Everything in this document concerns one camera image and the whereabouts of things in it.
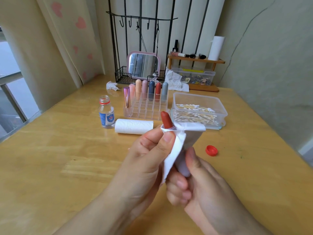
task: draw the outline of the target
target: hanging cord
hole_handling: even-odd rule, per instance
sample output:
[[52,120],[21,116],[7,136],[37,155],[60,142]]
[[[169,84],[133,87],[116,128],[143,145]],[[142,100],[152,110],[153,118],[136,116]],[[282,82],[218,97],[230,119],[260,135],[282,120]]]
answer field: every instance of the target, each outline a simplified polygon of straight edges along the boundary
[[141,34],[141,29],[140,29],[140,27],[139,27],[139,25],[138,25],[138,21],[137,21],[137,29],[136,29],[136,30],[138,30],[140,39],[141,39],[141,41],[142,41],[142,43],[143,43],[143,47],[145,48],[145,51],[147,51],[145,42],[143,41],[143,36],[142,36],[142,34]]
[[[158,47],[159,47],[159,34],[160,34],[160,30],[159,30],[159,20],[157,21],[157,30],[156,30],[156,35],[155,35],[155,39],[156,39],[156,45],[157,45],[157,49],[156,50],[158,50]],[[155,62],[155,64],[154,64],[154,74],[153,75],[156,75],[156,76],[158,76],[159,75],[159,73],[158,73],[158,71],[157,71],[157,63]]]

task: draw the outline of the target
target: bottle label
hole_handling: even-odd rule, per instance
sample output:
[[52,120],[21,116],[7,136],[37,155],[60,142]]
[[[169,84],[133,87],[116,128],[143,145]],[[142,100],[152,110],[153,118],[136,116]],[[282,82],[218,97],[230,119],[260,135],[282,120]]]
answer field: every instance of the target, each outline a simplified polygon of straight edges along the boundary
[[99,115],[100,115],[101,124],[103,126],[114,124],[114,122],[115,122],[114,111],[111,112],[110,114],[99,113]]

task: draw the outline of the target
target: storage box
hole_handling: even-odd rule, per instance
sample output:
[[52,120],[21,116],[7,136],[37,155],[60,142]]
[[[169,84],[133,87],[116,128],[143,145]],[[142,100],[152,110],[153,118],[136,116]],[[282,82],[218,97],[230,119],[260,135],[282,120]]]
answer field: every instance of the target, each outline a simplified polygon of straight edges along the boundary
[[221,101],[212,96],[175,92],[171,118],[176,122],[199,122],[207,129],[220,130],[227,116]]
[[190,67],[172,67],[172,71],[182,76],[181,82],[210,86],[215,72],[209,69],[197,69]]

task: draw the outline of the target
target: mirror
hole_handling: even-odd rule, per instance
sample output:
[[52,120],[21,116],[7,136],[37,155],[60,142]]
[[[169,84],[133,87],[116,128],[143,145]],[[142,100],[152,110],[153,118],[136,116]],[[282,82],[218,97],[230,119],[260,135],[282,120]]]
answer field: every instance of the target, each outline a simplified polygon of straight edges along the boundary
[[147,80],[155,71],[160,73],[160,57],[155,53],[132,51],[127,56],[127,73],[132,78]]

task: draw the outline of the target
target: crumpled tissue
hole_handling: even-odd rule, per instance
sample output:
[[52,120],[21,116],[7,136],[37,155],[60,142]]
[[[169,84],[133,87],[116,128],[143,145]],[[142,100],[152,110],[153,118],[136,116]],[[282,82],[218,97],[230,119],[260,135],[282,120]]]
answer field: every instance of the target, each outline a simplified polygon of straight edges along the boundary
[[115,83],[115,82],[112,82],[112,81],[109,81],[107,84],[106,84],[106,89],[107,90],[111,90],[111,89],[113,89],[113,90],[119,90],[119,88],[117,87],[117,83]]
[[165,82],[168,83],[169,90],[179,90],[189,92],[189,85],[187,83],[180,82],[182,76],[166,68],[165,70]]
[[185,161],[185,150],[192,147],[198,138],[200,138],[201,134],[206,130],[205,126],[201,123],[174,122],[174,126],[176,127],[176,130],[164,129],[164,126],[161,126],[163,132],[173,131],[176,135],[172,151],[164,160],[162,183],[165,182],[166,177],[174,164],[183,176],[190,176]]

